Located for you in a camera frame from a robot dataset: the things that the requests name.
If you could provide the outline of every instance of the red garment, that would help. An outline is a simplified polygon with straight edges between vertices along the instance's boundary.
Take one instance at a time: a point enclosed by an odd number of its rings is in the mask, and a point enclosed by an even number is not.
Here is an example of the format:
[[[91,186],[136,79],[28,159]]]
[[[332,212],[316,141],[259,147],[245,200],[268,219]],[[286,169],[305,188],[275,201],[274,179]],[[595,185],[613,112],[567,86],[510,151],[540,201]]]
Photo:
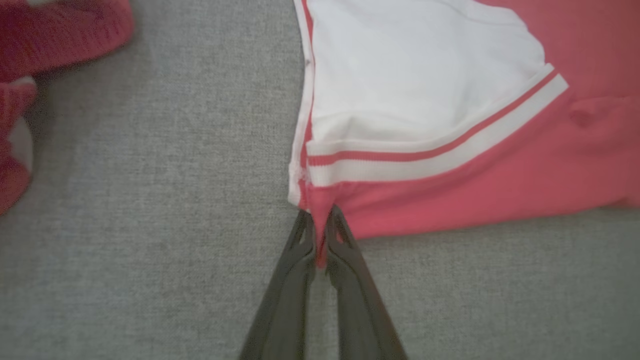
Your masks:
[[[0,215],[29,183],[31,164],[14,155],[16,146],[31,144],[10,141],[36,94],[25,77],[102,56],[132,31],[128,0],[70,0],[34,8],[25,0],[0,0]]]
[[[640,206],[640,3],[482,3],[514,10],[569,89],[498,145],[446,173],[323,187],[301,180],[299,206],[310,210],[319,230],[333,203],[357,238]],[[307,142],[310,126],[306,132]],[[303,147],[303,168],[314,166],[306,153]]]

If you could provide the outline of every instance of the clothing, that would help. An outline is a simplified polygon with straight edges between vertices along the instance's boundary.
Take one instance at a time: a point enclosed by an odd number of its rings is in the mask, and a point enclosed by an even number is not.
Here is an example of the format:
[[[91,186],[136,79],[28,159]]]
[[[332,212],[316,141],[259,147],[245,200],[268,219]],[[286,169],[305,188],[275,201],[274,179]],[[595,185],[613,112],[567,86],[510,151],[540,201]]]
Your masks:
[[[26,190],[33,161],[21,117],[30,75],[102,56],[131,36],[128,0],[0,0],[0,215]]]
[[[334,203],[357,238],[640,206],[637,2],[295,3],[289,200],[318,226]]]

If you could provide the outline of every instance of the red knit fabric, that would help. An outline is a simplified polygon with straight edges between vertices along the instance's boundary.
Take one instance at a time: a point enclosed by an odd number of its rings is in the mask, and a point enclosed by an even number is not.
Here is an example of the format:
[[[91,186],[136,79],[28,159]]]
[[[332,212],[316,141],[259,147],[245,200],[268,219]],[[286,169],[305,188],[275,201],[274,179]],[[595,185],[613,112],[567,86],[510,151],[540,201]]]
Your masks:
[[[27,168],[11,157],[8,137],[33,101],[24,76],[102,56],[133,31],[128,0],[66,0],[36,8],[0,0],[0,215],[29,183]]]

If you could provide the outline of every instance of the gray fabric surface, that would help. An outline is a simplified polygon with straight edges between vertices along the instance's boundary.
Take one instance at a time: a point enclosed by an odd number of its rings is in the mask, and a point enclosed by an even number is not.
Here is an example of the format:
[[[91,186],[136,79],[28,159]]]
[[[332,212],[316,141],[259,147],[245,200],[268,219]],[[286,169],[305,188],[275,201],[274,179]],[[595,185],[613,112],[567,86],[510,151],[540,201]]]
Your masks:
[[[233,359],[296,210],[291,0],[133,1],[108,58],[40,78],[0,218],[0,359]],[[640,213],[362,243],[412,359],[640,359]],[[309,359],[337,358],[312,290]]]

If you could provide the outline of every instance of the red stripe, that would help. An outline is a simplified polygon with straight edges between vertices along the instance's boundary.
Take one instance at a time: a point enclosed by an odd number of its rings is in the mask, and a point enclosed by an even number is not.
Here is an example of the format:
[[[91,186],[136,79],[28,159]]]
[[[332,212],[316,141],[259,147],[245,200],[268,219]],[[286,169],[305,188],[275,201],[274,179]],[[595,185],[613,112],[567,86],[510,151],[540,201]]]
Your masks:
[[[311,19],[311,14],[309,13],[309,8],[307,6],[307,0],[302,0],[302,7],[305,11],[305,18],[307,19],[307,29],[309,31],[309,44],[312,45],[313,44],[313,39],[314,39],[314,21],[313,19]],[[311,52],[311,56],[313,56],[313,47],[311,47],[310,49]],[[309,118],[307,120],[307,126],[305,128],[305,139],[304,139],[304,143],[302,145],[302,151],[300,152],[300,168],[302,170],[305,170],[307,168],[307,142],[309,140],[311,140],[311,138],[313,137],[313,134],[311,133],[311,113],[312,110],[314,108],[314,98],[315,98],[315,91],[312,90],[312,95],[311,95],[311,108],[309,110]],[[298,203],[298,207],[301,209],[307,209],[308,208],[308,204],[307,204],[307,184],[306,184],[306,179],[301,179],[300,181],[298,181],[298,186],[300,187],[300,202]]]
[[[453,142],[450,142],[446,145],[438,147],[436,149],[428,150],[428,151],[420,151],[420,152],[372,152],[372,151],[340,151],[331,155],[320,155],[320,156],[309,156],[309,164],[310,166],[325,166],[331,165],[339,160],[371,160],[371,161],[397,161],[397,162],[409,162],[409,161],[417,161],[424,160],[429,158],[434,158],[438,155],[442,155],[445,152],[449,152],[456,147],[460,146],[462,143],[466,142],[471,136],[474,136],[478,132],[482,131],[484,128],[493,124],[494,122],[500,120],[502,117],[507,115],[508,113],[515,110],[517,107],[522,105],[525,101],[529,100],[536,92],[540,91],[546,84],[551,82],[556,76],[557,71],[554,70],[549,74],[545,79],[540,81],[536,86],[534,86],[531,90],[521,96],[518,100],[509,104],[498,113],[492,115],[486,120],[480,122],[475,125],[469,131],[467,131],[464,135],[455,139]]]

